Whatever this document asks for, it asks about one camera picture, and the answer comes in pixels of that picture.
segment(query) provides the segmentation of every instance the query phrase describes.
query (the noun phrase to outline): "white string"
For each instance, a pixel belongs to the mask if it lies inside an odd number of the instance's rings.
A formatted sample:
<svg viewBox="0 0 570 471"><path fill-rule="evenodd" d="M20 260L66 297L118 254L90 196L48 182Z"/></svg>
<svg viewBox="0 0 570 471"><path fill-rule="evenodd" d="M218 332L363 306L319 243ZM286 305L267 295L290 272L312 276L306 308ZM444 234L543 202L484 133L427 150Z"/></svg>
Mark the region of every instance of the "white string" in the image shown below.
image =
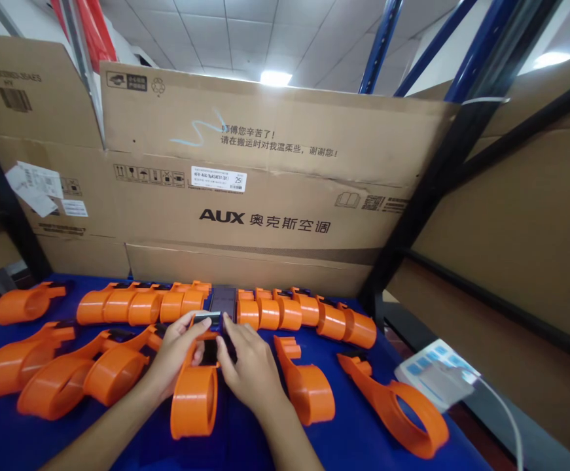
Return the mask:
<svg viewBox="0 0 570 471"><path fill-rule="evenodd" d="M495 103L507 103L510 101L511 98L509 97L481 97L481 98L472 98L470 100L464 101L461 105L470 105L471 103L480 103L481 101L493 101Z"/></svg>
<svg viewBox="0 0 570 471"><path fill-rule="evenodd" d="M477 378L483 383L483 386L488 388L490 392L494 394L494 397L496 397L496 399L499 400L499 402L503 406L503 409L505 410L505 413L507 414L507 417L509 417L509 421L511 422L512 428L514 429L514 438L516 439L516 464L518 465L518 471L522 471L523 470L522 440L520 438L520 431L518 430L518 425L516 425L514 416L512 415L512 412L507 408L507 404L505 404L503 399L496 393L496 391L494 391L492 387L483 380L483 378L481 378L480 376L478 376Z"/></svg>

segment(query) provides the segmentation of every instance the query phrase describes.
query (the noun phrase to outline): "hand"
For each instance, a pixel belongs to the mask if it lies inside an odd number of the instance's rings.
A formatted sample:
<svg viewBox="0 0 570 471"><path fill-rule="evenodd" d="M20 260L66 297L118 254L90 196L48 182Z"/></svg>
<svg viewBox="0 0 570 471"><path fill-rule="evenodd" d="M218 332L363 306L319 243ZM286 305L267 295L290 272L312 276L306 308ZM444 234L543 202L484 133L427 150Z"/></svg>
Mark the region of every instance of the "hand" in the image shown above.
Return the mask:
<svg viewBox="0 0 570 471"><path fill-rule="evenodd" d="M150 387L153 393L159 396L161 402L173 394L180 367L185 361L191 343L211 326L211 319L207 317L202 322L188 328L193 316L199 312L201 311L188 312L167 327L160 350L149 371L141 380L144 386ZM199 365L203 356L204 342L199 341L193 355L193 366Z"/></svg>
<svg viewBox="0 0 570 471"><path fill-rule="evenodd" d="M217 360L226 384L260 420L283 404L290 405L280 383L270 346L248 324L234 324L224 313L228 335L237 351L233 364L226 344L217 337Z"/></svg>

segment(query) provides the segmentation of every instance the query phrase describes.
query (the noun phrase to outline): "ceiling light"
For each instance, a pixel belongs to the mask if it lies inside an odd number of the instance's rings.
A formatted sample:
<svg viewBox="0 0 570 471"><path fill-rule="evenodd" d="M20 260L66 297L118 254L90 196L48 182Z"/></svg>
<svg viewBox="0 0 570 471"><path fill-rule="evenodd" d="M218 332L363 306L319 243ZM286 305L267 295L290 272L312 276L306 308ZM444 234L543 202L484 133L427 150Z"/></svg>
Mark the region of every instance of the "ceiling light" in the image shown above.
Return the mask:
<svg viewBox="0 0 570 471"><path fill-rule="evenodd" d="M570 59L570 54L566 54L565 52L547 52L533 62L533 68L542 69L549 65L566 62L568 59Z"/></svg>
<svg viewBox="0 0 570 471"><path fill-rule="evenodd" d="M284 72L263 71L260 75L260 82L270 86L286 86L292 75Z"/></svg>

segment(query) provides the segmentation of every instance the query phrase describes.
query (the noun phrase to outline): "recycling symbol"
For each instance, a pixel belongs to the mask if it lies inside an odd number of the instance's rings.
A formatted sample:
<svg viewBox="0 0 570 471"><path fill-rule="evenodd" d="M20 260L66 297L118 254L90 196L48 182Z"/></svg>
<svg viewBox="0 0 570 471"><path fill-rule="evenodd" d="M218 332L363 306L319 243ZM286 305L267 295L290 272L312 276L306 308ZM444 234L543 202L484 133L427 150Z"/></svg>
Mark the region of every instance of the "recycling symbol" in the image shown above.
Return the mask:
<svg viewBox="0 0 570 471"><path fill-rule="evenodd" d="M156 77L152 81L152 90L154 90L154 93L159 95L165 92L165 84L163 83L162 78Z"/></svg>

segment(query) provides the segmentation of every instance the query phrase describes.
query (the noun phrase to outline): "ceiling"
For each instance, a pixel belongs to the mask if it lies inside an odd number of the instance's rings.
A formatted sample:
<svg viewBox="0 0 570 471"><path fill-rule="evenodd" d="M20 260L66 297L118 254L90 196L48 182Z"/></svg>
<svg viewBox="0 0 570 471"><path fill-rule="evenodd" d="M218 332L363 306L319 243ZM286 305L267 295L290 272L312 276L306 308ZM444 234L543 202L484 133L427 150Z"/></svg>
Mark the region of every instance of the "ceiling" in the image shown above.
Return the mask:
<svg viewBox="0 0 570 471"><path fill-rule="evenodd" d="M419 33L457 0L404 0L376 94L392 94ZM356 92L385 0L101 0L104 14L159 67L241 80L265 69L290 85Z"/></svg>

